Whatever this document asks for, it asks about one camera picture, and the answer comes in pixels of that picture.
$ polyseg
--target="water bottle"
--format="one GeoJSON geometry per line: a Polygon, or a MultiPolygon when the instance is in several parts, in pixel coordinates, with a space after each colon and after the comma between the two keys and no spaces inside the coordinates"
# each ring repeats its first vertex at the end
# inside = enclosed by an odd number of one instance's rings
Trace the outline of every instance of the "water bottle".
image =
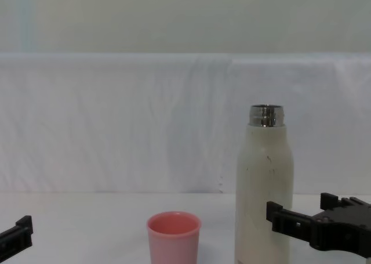
{"type": "Polygon", "coordinates": [[[289,264],[289,237],[272,232],[267,201],[292,207],[293,157],[283,107],[252,106],[237,163],[235,264],[289,264]]]}

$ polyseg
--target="white table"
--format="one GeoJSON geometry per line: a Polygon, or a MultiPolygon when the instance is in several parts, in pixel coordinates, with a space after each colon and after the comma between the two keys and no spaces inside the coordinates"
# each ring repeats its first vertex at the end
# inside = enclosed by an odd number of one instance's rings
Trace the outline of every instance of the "white table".
{"type": "MultiPolygon", "coordinates": [[[[371,196],[360,197],[371,201],[371,196]]],[[[161,211],[182,210],[203,221],[199,264],[233,264],[232,194],[13,194],[0,196],[0,230],[32,215],[34,246],[8,264],[149,264],[145,223],[161,211]]],[[[320,211],[319,196],[295,196],[294,210],[320,211]]],[[[361,264],[346,252],[319,252],[293,240],[292,264],[361,264]]]]}

